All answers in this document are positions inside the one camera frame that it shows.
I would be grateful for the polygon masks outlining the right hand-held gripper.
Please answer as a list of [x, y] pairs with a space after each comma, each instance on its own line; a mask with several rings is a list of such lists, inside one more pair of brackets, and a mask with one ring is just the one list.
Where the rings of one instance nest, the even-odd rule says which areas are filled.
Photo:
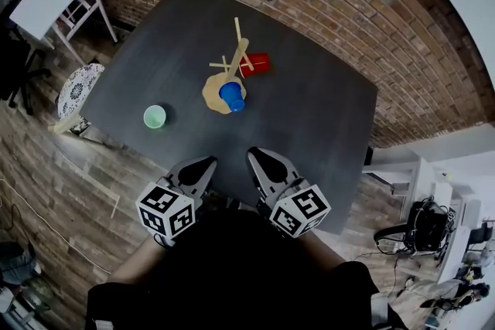
[[[299, 177], [291, 161], [279, 153], [251, 147], [247, 165], [264, 198], [260, 213], [287, 236], [297, 238], [309, 232], [330, 212], [331, 206], [318, 185]], [[280, 185], [287, 186], [276, 190]]]

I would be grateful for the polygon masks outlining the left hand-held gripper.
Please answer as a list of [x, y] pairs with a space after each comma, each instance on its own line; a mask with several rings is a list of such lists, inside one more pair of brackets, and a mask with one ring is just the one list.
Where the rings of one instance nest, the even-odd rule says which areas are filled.
[[154, 236], [174, 241], [196, 222], [195, 200], [209, 191], [217, 158], [204, 156], [174, 165], [166, 178], [179, 184], [176, 192], [150, 182], [135, 201], [141, 224]]

